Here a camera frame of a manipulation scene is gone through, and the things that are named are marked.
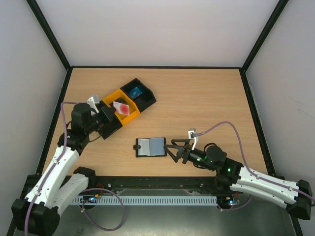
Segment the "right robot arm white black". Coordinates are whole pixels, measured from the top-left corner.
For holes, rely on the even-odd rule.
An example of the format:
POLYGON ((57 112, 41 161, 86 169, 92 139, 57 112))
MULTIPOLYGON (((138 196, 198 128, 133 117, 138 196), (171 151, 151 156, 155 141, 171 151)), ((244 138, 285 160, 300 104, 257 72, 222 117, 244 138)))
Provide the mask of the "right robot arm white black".
POLYGON ((164 145, 164 150, 174 162, 182 159, 184 164, 191 162, 199 168, 215 172, 214 186, 219 192, 243 192, 268 200, 298 219, 311 218, 313 194, 310 184, 304 180, 286 181, 254 171, 228 158, 215 143, 199 150, 188 139, 172 140, 171 144, 164 145))

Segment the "black leather card holder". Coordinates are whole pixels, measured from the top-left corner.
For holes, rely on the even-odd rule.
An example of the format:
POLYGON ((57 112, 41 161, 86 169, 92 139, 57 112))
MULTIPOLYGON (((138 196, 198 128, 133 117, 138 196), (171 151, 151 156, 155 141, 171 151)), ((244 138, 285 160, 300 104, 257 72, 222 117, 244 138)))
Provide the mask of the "black leather card holder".
POLYGON ((164 157, 167 153, 164 149, 166 144, 165 137, 153 138, 136 138, 133 149, 135 150, 135 157, 164 157))

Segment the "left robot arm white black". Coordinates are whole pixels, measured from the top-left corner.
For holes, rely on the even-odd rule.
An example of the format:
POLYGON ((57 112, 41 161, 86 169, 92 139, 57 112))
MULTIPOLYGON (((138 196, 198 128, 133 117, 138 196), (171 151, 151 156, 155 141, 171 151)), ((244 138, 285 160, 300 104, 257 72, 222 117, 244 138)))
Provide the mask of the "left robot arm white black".
POLYGON ((77 168, 68 183, 63 181, 89 143, 90 134, 113 121, 115 108, 104 103, 100 107, 88 103, 73 105, 71 122, 63 123, 64 133, 46 171, 26 197, 12 204, 16 228, 25 235, 51 236, 72 199, 95 185, 95 171, 85 167, 77 168))

